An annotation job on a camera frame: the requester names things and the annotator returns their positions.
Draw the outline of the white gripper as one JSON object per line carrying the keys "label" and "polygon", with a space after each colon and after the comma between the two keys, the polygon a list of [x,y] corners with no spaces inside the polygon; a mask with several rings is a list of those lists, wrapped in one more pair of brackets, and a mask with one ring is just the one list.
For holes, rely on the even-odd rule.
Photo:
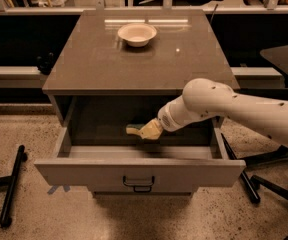
{"label": "white gripper", "polygon": [[142,139],[157,140],[163,129],[174,132],[182,128],[182,125],[178,124],[172,117],[170,102],[158,111],[157,119],[152,119],[140,128],[139,134]]}

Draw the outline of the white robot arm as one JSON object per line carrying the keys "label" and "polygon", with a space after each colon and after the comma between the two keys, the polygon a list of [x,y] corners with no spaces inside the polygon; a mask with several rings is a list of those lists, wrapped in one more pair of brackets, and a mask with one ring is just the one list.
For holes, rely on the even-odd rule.
{"label": "white robot arm", "polygon": [[238,94],[208,79],[187,83],[182,95],[163,106],[155,119],[140,129],[140,137],[155,140],[216,116],[235,121],[288,148],[288,101]]}

